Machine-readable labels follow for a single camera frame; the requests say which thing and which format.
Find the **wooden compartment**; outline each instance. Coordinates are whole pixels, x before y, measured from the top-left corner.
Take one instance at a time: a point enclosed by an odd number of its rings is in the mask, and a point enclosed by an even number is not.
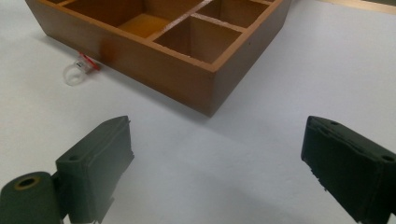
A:
[[[208,116],[283,26],[290,0],[26,0],[43,31]]]

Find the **wooden box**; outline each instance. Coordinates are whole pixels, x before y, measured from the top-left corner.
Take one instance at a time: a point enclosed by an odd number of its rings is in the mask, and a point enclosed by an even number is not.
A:
[[[290,0],[26,0],[44,32],[213,115],[286,19]]]

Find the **white table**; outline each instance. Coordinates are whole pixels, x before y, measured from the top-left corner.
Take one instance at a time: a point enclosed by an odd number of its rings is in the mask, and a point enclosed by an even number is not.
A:
[[[355,223],[300,159],[306,118],[396,152],[395,15],[294,1],[211,119],[106,66],[66,86],[76,57],[23,1],[0,2],[0,186],[53,174],[85,134],[128,115],[136,157],[106,224]]]

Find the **wooden tray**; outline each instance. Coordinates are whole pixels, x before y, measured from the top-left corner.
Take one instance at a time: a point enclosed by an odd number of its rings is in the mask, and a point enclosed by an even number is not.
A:
[[[213,115],[286,19],[290,0],[26,0],[48,35]]]

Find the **white surface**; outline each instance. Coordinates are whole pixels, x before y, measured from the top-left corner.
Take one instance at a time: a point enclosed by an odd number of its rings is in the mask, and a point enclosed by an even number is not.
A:
[[[0,2],[0,185],[99,123],[131,122],[136,155],[104,223],[354,223],[300,159],[309,115],[396,150],[396,18],[294,1],[284,28],[208,119],[108,68],[69,87],[77,54],[23,1]]]

